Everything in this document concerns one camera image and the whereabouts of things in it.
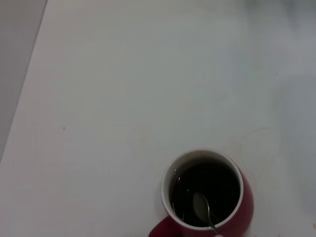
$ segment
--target metal spoon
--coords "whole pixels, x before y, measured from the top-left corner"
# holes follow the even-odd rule
[[[218,231],[210,218],[210,210],[209,210],[207,199],[203,194],[198,193],[198,192],[194,193],[193,209],[197,217],[200,220],[208,223],[210,227],[215,231],[215,233],[218,234]]]

